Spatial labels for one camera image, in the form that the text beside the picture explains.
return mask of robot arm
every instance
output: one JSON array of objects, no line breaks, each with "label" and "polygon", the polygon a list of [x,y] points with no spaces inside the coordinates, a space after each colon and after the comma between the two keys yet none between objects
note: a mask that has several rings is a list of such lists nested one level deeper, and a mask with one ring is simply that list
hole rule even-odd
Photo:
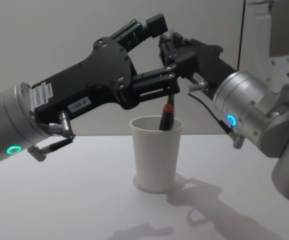
[{"label": "robot arm", "polygon": [[[137,74],[128,55],[147,38],[167,30],[162,14],[146,25],[134,19],[112,36],[98,39],[85,60],[32,87],[23,82],[0,93],[0,161],[24,149],[43,161],[46,154],[73,142],[72,119],[100,105],[117,103],[128,110],[177,94],[177,78],[195,70],[194,53],[142,74]],[[36,146],[53,134],[66,139],[42,149]]]},{"label": "robot arm", "polygon": [[232,127],[229,135],[234,147],[240,148],[247,138],[266,156],[279,158],[272,180],[289,199],[289,0],[250,0],[249,4],[255,14],[255,55],[250,57],[254,57],[260,78],[235,72],[217,58],[220,47],[183,40],[178,33],[171,39],[162,37],[167,47],[160,45],[160,55],[164,60],[172,53],[196,52],[195,72],[203,80],[191,89],[213,100],[219,115]]}]

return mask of white paper cup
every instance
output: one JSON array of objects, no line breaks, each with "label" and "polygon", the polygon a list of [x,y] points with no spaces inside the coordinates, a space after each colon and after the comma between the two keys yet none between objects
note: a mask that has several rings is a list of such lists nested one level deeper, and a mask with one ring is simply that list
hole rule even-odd
[{"label": "white paper cup", "polygon": [[173,128],[160,131],[161,116],[142,116],[130,122],[136,165],[136,184],[148,193],[162,194],[174,185],[184,124],[174,119]]}]

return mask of cup rim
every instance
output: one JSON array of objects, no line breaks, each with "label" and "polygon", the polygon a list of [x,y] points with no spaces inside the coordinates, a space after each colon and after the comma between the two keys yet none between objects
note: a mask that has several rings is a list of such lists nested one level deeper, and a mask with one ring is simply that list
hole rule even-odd
[{"label": "cup rim", "polygon": [[[138,120],[138,119],[152,118],[152,117],[159,117],[159,118],[161,118],[162,116],[161,116],[161,115],[140,116],[140,117],[137,117],[137,118],[135,118],[135,119],[132,119],[132,120],[130,121],[130,126],[131,126],[132,128],[134,128],[134,129],[137,129],[137,130],[146,131],[146,132],[152,132],[152,133],[169,132],[169,131],[163,131],[163,130],[149,130],[149,129],[144,129],[144,128],[136,127],[136,126],[133,125],[133,122],[136,121],[136,120]],[[177,131],[177,130],[182,129],[182,128],[184,127],[184,123],[183,123],[180,119],[178,119],[178,118],[175,117],[174,120],[180,122],[181,125],[180,125],[179,127],[177,127],[177,128],[172,128],[171,131]]]}]

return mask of white table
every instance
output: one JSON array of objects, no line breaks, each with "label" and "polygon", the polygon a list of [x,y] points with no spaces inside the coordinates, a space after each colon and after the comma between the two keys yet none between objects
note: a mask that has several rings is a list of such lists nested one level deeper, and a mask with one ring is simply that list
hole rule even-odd
[{"label": "white table", "polygon": [[250,142],[182,136],[169,196],[133,185],[133,154],[131,136],[81,136],[44,162],[1,162],[0,240],[289,240],[276,160]]}]

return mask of label sticker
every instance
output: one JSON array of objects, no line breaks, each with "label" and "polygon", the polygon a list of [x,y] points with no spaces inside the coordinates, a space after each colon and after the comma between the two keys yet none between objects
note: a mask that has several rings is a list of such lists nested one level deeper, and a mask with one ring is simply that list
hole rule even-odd
[{"label": "label sticker", "polygon": [[40,107],[41,105],[45,104],[41,86],[37,86],[32,89],[32,95],[34,108]]},{"label": "label sticker", "polygon": [[85,96],[84,98],[75,101],[74,103],[70,104],[67,106],[67,108],[69,109],[69,111],[71,113],[74,113],[80,109],[83,109],[84,107],[91,105],[91,101],[89,100],[89,98],[87,96]]},{"label": "label sticker", "polygon": [[40,86],[33,88],[32,96],[34,108],[38,108],[41,105],[49,103],[49,98],[54,96],[51,83],[46,84],[43,82]]},{"label": "label sticker", "polygon": [[47,85],[46,85],[46,87],[47,87],[47,95],[48,95],[48,99],[49,98],[52,98],[53,96],[54,96],[54,93],[53,93],[53,87],[51,86],[51,83],[48,83]]},{"label": "label sticker", "polygon": [[47,86],[46,86],[45,82],[41,83],[41,90],[42,90],[42,97],[43,97],[43,100],[44,100],[44,104],[49,103],[49,98],[47,96],[48,89],[47,89]]}]

